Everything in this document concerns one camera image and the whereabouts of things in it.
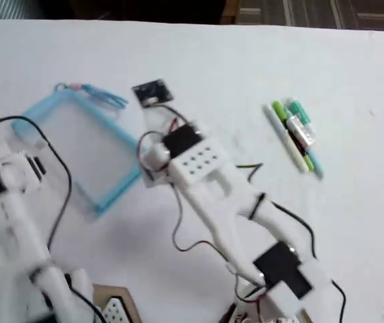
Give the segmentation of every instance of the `white surface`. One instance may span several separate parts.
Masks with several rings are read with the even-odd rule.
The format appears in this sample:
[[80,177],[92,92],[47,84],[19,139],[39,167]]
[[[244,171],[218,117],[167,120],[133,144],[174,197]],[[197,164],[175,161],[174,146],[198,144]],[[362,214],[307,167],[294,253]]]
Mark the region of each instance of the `white surface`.
[[[124,120],[138,136],[130,88],[159,77],[235,162],[265,163],[257,187],[311,222],[323,265],[347,293],[345,322],[384,322],[384,32],[0,22],[0,116],[23,112],[58,81],[86,81],[130,101]],[[289,96],[317,129],[323,182],[297,171],[262,113],[264,102]],[[56,201],[41,205],[44,232]],[[69,209],[53,256],[96,283],[127,286],[144,322],[215,322],[233,299],[233,277],[208,248],[174,250],[176,217],[169,188],[139,182],[94,223]],[[238,230],[249,256],[269,244],[253,223]],[[182,245],[208,237],[189,207],[179,236]],[[322,322],[337,322],[341,297],[328,294]]]

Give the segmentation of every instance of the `black wire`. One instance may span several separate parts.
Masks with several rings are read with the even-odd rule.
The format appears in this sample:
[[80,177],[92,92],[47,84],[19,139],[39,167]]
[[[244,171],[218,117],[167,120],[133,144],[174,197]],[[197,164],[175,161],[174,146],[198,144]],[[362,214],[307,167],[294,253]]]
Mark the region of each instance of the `black wire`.
[[305,227],[305,229],[307,229],[307,231],[310,233],[310,236],[311,236],[311,253],[313,254],[313,257],[317,259],[317,256],[315,253],[315,235],[314,235],[314,231],[310,227],[310,225],[307,222],[305,222],[303,219],[301,219],[298,215],[294,214],[292,211],[289,211],[288,209],[282,207],[281,205],[279,205],[275,202],[272,202],[272,204],[277,209],[279,209],[283,213],[287,214],[289,217],[292,217],[293,219],[298,221],[303,227]]
[[93,305],[93,303],[91,303],[87,298],[83,296],[83,294],[81,294],[78,290],[74,289],[72,286],[71,286],[71,291],[93,310],[93,312],[98,316],[98,318],[102,323],[106,323],[104,316],[98,310],[98,308]]
[[222,254],[221,251],[219,249],[217,249],[216,246],[214,246],[214,244],[212,244],[211,242],[209,242],[207,240],[199,240],[187,248],[181,248],[178,246],[177,241],[176,241],[176,236],[177,236],[178,229],[180,228],[181,223],[183,222],[184,210],[183,210],[183,204],[181,202],[180,194],[178,193],[177,188],[175,187],[175,185],[173,183],[169,183],[169,185],[171,186],[171,189],[173,190],[173,192],[176,196],[178,209],[179,209],[178,221],[177,221],[176,226],[174,227],[174,230],[172,231],[172,243],[174,244],[174,247],[180,252],[187,252],[187,251],[190,251],[191,249],[193,249],[194,247],[196,247],[200,244],[206,244],[206,245],[210,246],[211,248],[213,248],[226,262],[228,262],[225,255]]
[[252,181],[252,177],[254,176],[254,174],[259,170],[259,168],[261,168],[262,166],[264,165],[264,163],[258,163],[258,164],[250,164],[250,165],[236,165],[237,168],[253,168],[252,172],[249,174],[249,176],[247,177],[247,180],[249,182]]
[[144,170],[144,172],[147,174],[147,176],[151,179],[151,180],[154,180],[154,176],[153,176],[153,170],[150,170],[149,168],[147,168],[143,162],[141,161],[141,148],[143,146],[143,141],[144,141],[144,138],[148,135],[151,135],[151,134],[158,134],[161,138],[163,138],[164,134],[161,133],[160,131],[155,131],[155,130],[150,130],[150,131],[147,131],[146,133],[143,133],[139,139],[138,139],[138,145],[137,145],[137,159],[138,159],[138,163],[140,165],[140,167]]
[[183,120],[185,124],[190,124],[190,122],[187,120],[187,118],[185,116],[183,116],[176,109],[172,108],[171,106],[168,106],[167,104],[152,104],[151,106],[145,107],[145,109],[150,109],[150,108],[164,108],[164,109],[169,110],[170,112],[174,113],[178,118]]
[[[252,173],[249,175],[248,177],[248,181],[251,182],[252,181],[252,177],[253,175],[256,173],[256,171],[260,168],[261,166],[258,166],[256,165],[254,170],[252,171]],[[307,229],[307,231],[310,233],[310,237],[311,237],[311,253],[313,255],[313,257],[315,259],[317,259],[317,255],[315,253],[315,234],[314,234],[314,231],[313,229],[311,228],[311,226],[305,222],[303,219],[301,219],[298,215],[294,214],[292,211],[289,211],[288,209],[286,209],[285,207],[282,207],[281,205],[275,203],[275,202],[272,202],[272,204],[280,211],[282,211],[284,214],[287,214],[289,217],[292,217],[294,220],[296,220],[297,222],[299,222],[305,229]],[[343,291],[343,289],[339,286],[339,284],[337,284],[337,282],[335,282],[334,280],[331,281],[332,285],[340,292],[341,296],[342,296],[342,305],[341,305],[341,310],[340,310],[340,323],[342,323],[343,321],[343,317],[344,317],[344,310],[346,308],[346,303],[347,303],[347,296],[345,294],[345,292]]]
[[57,160],[60,162],[60,164],[63,166],[63,168],[66,171],[67,177],[68,177],[68,192],[65,197],[65,201],[62,204],[62,207],[59,211],[59,214],[57,215],[57,218],[54,221],[54,224],[51,227],[50,235],[48,237],[47,241],[47,248],[49,251],[51,251],[52,241],[54,239],[54,236],[56,234],[57,229],[59,228],[59,224],[63,218],[63,215],[65,214],[66,206],[68,205],[69,199],[71,198],[71,192],[72,192],[72,175],[71,172],[68,169],[68,166],[63,161],[63,159],[60,157],[60,155],[57,153],[56,149],[51,145],[51,142],[48,140],[46,135],[42,132],[41,128],[31,119],[25,117],[25,116],[6,116],[4,118],[0,118],[0,123],[8,120],[24,120],[28,123],[30,123],[38,132],[39,135],[46,141],[48,147],[51,149],[54,156],[57,158]]

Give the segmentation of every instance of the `transparent plastic sheet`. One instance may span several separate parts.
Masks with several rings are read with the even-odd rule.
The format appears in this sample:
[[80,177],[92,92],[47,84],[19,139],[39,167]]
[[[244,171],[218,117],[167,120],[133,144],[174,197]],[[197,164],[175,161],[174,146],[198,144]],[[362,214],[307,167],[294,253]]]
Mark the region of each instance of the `transparent plastic sheet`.
[[[55,92],[24,116],[44,131],[72,173],[74,195],[85,199],[92,211],[102,214],[141,175],[137,141],[81,94]],[[32,125],[17,120],[12,128],[26,143],[47,150]]]

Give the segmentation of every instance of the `blue cable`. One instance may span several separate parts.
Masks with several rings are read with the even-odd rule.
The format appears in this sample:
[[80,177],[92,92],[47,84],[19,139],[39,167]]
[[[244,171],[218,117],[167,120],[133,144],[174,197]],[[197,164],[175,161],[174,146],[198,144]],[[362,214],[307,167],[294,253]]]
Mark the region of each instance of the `blue cable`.
[[86,91],[89,95],[94,96],[95,98],[111,104],[112,106],[116,106],[120,109],[126,108],[126,104],[128,103],[125,99],[120,96],[115,96],[114,94],[104,91],[102,89],[98,89],[90,84],[83,84],[81,86],[83,91]]

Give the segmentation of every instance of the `red wire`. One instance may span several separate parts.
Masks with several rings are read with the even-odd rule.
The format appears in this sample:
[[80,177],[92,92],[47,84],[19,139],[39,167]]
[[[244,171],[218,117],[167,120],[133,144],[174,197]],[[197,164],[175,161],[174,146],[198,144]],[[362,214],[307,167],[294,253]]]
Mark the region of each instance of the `red wire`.
[[175,126],[178,126],[178,118],[172,119],[171,125],[169,126],[168,133],[172,132]]

